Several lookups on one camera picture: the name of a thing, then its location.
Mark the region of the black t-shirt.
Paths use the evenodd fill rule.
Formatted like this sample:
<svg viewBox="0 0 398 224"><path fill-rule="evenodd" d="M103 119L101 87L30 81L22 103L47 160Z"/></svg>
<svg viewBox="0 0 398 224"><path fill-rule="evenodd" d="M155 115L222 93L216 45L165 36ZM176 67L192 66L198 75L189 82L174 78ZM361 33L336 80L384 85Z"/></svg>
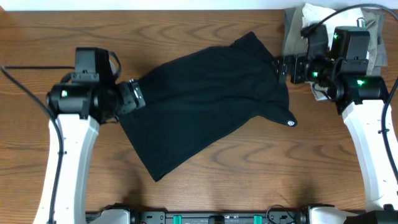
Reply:
<svg viewBox="0 0 398 224"><path fill-rule="evenodd" d="M251 118L297 125L273 56L255 33L164 63L138 81L145 106L119 122L159 181Z"/></svg>

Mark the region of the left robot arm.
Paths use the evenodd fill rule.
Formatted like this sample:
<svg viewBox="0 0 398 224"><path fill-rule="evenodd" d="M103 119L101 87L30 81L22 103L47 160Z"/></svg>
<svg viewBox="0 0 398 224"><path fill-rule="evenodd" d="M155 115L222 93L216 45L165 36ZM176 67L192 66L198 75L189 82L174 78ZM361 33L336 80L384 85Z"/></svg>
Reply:
<svg viewBox="0 0 398 224"><path fill-rule="evenodd" d="M120 74L114 52L78 47L74 71L47 93L49 159L34 223L86 222L88 173L100 126L146 105L138 82L118 83Z"/></svg>

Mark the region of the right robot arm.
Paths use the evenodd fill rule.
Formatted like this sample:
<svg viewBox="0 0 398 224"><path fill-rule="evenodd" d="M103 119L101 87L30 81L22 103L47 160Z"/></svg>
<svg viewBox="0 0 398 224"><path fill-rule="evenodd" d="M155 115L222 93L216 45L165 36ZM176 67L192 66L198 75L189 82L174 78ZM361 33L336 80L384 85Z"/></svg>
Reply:
<svg viewBox="0 0 398 224"><path fill-rule="evenodd" d="M369 32L338 26L331 38L324 25L300 31L308 41L304 54L278 57L273 65L284 83L320 85L336 105L354 142L365 189L365 212L355 214L332 205L308 205L296 223L397 223L397 138L391 98L382 77L367 75Z"/></svg>

